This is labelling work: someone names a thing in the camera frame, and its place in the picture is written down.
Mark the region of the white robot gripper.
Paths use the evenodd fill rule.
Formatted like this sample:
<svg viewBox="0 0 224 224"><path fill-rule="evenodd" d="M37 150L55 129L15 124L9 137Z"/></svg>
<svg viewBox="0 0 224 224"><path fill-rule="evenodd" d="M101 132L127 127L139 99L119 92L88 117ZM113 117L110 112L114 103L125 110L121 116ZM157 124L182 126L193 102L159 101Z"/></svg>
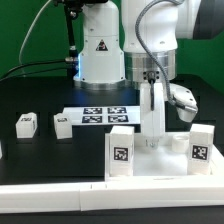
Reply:
<svg viewBox="0 0 224 224"><path fill-rule="evenodd" d="M140 126L141 133L148 138L147 146L158 147L158 140L165 133L165 104L163 85L155 83L151 90L149 83L140 84Z"/></svg>

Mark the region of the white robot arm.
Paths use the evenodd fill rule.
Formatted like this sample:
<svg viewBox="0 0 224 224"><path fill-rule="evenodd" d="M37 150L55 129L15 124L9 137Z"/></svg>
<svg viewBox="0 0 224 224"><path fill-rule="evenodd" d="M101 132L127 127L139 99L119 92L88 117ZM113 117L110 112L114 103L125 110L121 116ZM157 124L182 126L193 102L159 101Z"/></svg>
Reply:
<svg viewBox="0 0 224 224"><path fill-rule="evenodd" d="M109 89L129 82L140 89L141 134L151 146L165 134L165 102L190 122L198 108L170 87L179 38L212 39L224 31L224 0L80 0L84 47L74 81Z"/></svg>

